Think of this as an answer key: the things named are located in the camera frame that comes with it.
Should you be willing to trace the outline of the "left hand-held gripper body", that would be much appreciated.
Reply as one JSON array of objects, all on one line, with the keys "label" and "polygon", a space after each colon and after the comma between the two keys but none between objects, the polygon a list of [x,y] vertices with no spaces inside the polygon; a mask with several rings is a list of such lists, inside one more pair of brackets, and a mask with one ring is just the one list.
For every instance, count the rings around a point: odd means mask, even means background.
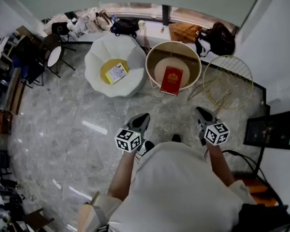
[{"label": "left hand-held gripper body", "polygon": [[140,150],[145,142],[144,134],[146,130],[147,125],[135,127],[132,123],[127,123],[119,128],[115,135],[116,147],[129,153]]}]

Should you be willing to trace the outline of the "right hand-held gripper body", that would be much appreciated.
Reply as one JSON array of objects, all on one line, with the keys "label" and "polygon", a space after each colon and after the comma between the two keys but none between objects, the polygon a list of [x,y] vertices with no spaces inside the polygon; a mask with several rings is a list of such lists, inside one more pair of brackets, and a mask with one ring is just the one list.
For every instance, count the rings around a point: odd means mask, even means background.
[{"label": "right hand-held gripper body", "polygon": [[201,126],[199,138],[202,146],[205,146],[206,143],[217,146],[228,140],[230,129],[220,119],[214,118],[212,121],[202,119],[199,124]]}]

